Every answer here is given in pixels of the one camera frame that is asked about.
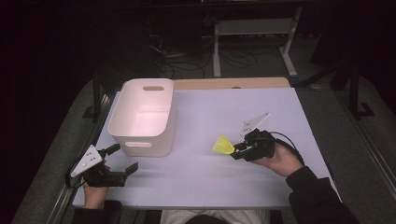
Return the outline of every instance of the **yellow object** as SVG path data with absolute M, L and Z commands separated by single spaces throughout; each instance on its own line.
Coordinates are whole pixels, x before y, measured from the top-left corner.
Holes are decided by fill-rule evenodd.
M 224 154 L 231 154 L 235 151 L 233 144 L 228 140 L 228 138 L 222 134 L 216 144 L 213 146 L 212 151 L 224 153 Z

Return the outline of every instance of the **white plastic bin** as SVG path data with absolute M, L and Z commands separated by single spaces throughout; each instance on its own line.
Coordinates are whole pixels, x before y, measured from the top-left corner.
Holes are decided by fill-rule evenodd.
M 108 132 L 128 156 L 169 154 L 177 109 L 172 104 L 174 83 L 167 78 L 139 78 L 124 83 Z

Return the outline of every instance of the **white table surface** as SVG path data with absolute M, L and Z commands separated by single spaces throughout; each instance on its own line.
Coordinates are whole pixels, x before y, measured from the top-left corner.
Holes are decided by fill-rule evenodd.
M 114 105 L 97 149 L 116 144 L 107 131 Z M 108 199 L 145 209 L 289 207 L 291 190 L 284 177 L 260 165 L 212 152 L 222 133 L 233 144 L 242 142 L 239 132 L 244 120 L 267 111 L 270 117 L 258 128 L 285 134 L 302 154 L 305 165 L 318 177 L 330 177 L 293 88 L 175 91 L 174 106 L 177 123 L 168 156 L 127 157 L 119 150 L 106 157 L 112 171 L 123 171 L 139 162 L 139 170 L 129 176 L 126 186 L 111 188 Z M 73 204 L 84 204 L 82 188 Z

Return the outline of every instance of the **metal stand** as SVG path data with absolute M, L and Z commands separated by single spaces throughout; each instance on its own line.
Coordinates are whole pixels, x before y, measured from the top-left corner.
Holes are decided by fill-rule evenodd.
M 355 117 L 355 119 L 361 119 L 363 116 L 373 116 L 374 112 L 366 103 L 361 103 L 363 111 L 359 111 L 359 73 L 356 69 L 356 64 L 354 64 L 349 59 L 345 58 L 335 65 L 326 68 L 325 70 L 317 73 L 311 78 L 294 85 L 294 87 L 306 87 L 323 77 L 326 77 L 331 72 L 337 71 L 336 76 L 332 80 L 331 86 L 333 90 L 342 90 L 347 82 L 350 80 L 350 90 L 349 90 L 349 110 Z
M 286 19 L 264 19 L 264 20 L 242 20 L 242 21 L 218 21 L 215 24 L 215 49 L 213 53 L 214 77 L 221 77 L 219 61 L 219 36 L 220 35 L 269 35 L 287 34 L 287 40 L 280 47 L 280 54 L 291 77 L 296 77 L 297 72 L 289 57 L 291 41 L 294 38 L 298 20 L 300 19 L 302 7 L 297 7 L 293 18 Z
M 101 113 L 100 84 L 99 84 L 98 76 L 93 77 L 92 88 L 93 88 L 93 106 L 88 106 L 82 117 L 84 119 L 93 119 L 92 122 L 96 122 Z

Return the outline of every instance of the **black cable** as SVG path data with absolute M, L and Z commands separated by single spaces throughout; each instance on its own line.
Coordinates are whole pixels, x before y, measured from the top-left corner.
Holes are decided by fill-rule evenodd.
M 164 78 L 168 78 L 167 72 L 168 72 L 168 71 L 166 71 L 166 64 L 162 64 L 162 66 L 161 66 L 161 73 L 163 74 L 163 77 L 164 77 Z
M 243 47 L 245 46 L 245 44 L 242 43 L 242 40 L 239 40 L 239 44 L 240 44 L 241 46 L 243 46 Z M 245 54 L 245 55 L 240 56 L 240 57 L 247 57 L 248 55 L 252 54 L 252 52 L 254 51 L 254 49 L 250 49 L 248 52 L 244 52 L 244 51 L 242 51 L 241 49 L 238 49 L 238 51 L 241 51 L 243 54 Z
M 170 57 L 170 58 L 165 58 L 165 60 L 168 61 L 169 63 L 191 63 L 191 62 L 198 61 L 198 60 L 201 60 L 201 59 L 202 59 L 202 57 L 201 57 L 199 54 L 194 53 L 194 52 L 189 52 L 189 53 L 187 53 L 187 54 L 184 55 L 184 56 L 187 57 L 187 56 L 190 56 L 190 55 L 192 55 L 192 58 L 191 58 L 191 59 L 188 59 L 188 60 L 185 60 L 185 61 L 172 61 L 172 60 L 175 59 L 175 58 L 171 58 L 171 57 Z M 206 62 L 204 63 L 204 65 L 202 65 L 202 67 L 207 66 L 208 61 L 206 61 Z
M 172 61 L 172 60 L 166 60 L 163 62 L 163 64 L 169 66 L 175 73 L 175 69 L 179 69 L 179 70 L 183 70 L 183 71 L 197 71 L 200 70 L 202 72 L 202 78 L 205 78 L 205 67 L 207 67 L 207 65 L 210 62 L 210 59 L 212 57 L 209 56 L 206 60 L 206 62 L 203 65 L 200 65 L 198 63 L 192 63 L 196 60 L 193 59 L 188 59 L 187 61 Z M 193 68 L 187 68 L 187 67 L 183 67 L 183 66 L 177 66 L 175 64 L 186 64 L 189 66 L 193 66 Z
M 196 61 L 201 58 L 197 53 L 194 53 L 194 52 L 187 52 L 187 53 L 179 54 L 177 56 L 172 56 L 172 55 L 164 56 L 165 60 L 167 60 L 167 61 L 179 60 L 181 57 L 191 57 L 190 59 L 188 59 L 186 61 L 182 61 L 185 63 L 190 63 L 190 62 Z
M 230 49 L 227 49 L 227 51 L 233 55 L 233 57 L 235 57 L 235 59 L 246 59 L 248 56 L 252 56 L 252 57 L 256 57 L 254 54 L 252 54 L 251 52 L 244 52 L 241 49 L 237 49 L 235 51 L 239 51 L 242 53 L 242 55 L 238 55 L 237 53 L 233 53 Z
M 283 134 L 283 133 L 277 133 L 277 132 L 269 132 L 269 133 L 276 133 L 276 134 L 279 134 L 279 135 L 284 136 L 286 139 L 288 139 L 288 140 L 291 142 L 291 145 L 294 147 L 294 149 L 297 150 L 297 147 L 294 145 L 294 143 L 293 143 L 285 134 Z
M 166 66 L 170 67 L 170 68 L 171 68 L 171 71 L 172 71 L 172 76 L 170 76 L 169 78 L 170 78 L 170 79 L 174 79 L 174 78 L 175 78 L 175 73 L 177 72 L 177 71 L 175 70 L 175 67 L 172 66 L 172 65 L 169 64 L 169 63 L 163 63 L 164 76 L 165 76 L 166 78 L 167 78 L 166 73 L 168 72 L 168 71 L 166 71 Z
M 72 163 L 70 164 L 69 168 L 67 169 L 66 174 L 64 174 L 64 183 L 66 184 L 68 189 L 78 189 L 85 183 L 85 181 L 83 181 L 82 183 L 72 186 L 71 176 L 70 176 L 72 169 L 75 167 L 76 163 L 78 163 L 82 159 L 82 157 L 83 157 L 83 155 L 81 155 L 81 156 L 77 157 L 75 160 L 73 160 Z
M 228 65 L 230 65 L 230 66 L 232 66 L 232 67 L 236 67 L 236 68 L 248 68 L 248 67 L 251 66 L 251 64 L 248 64 L 248 63 L 241 63 L 241 62 L 238 62 L 237 60 L 231 59 L 231 58 L 225 56 L 223 53 L 219 53 L 219 56 L 221 57 L 221 59 L 222 59 L 224 62 L 226 62 Z
M 279 42 L 279 43 L 269 43 L 269 44 L 271 44 L 271 45 L 282 45 L 283 43 L 284 43 L 284 41 Z M 245 46 L 247 46 L 247 47 L 250 47 L 250 46 L 246 45 L 245 43 L 242 43 L 242 41 L 240 41 L 240 45 L 242 45 L 242 46 L 245 45 Z M 266 45 L 266 43 L 260 42 L 259 44 L 254 44 L 254 45 L 257 45 L 257 47 L 252 48 L 250 51 L 248 51 L 248 53 L 251 53 L 251 54 L 254 54 L 254 55 L 265 55 L 265 54 L 272 53 L 272 52 L 274 52 L 275 50 L 278 49 L 278 46 L 276 46 L 276 47 L 272 47 L 272 49 L 270 49 L 270 50 L 268 50 L 268 51 L 261 52 L 261 53 L 256 53 L 256 52 L 254 52 L 254 51 L 257 50 L 257 49 L 259 49 L 259 48 L 261 48 L 261 47 L 263 47 L 264 45 Z

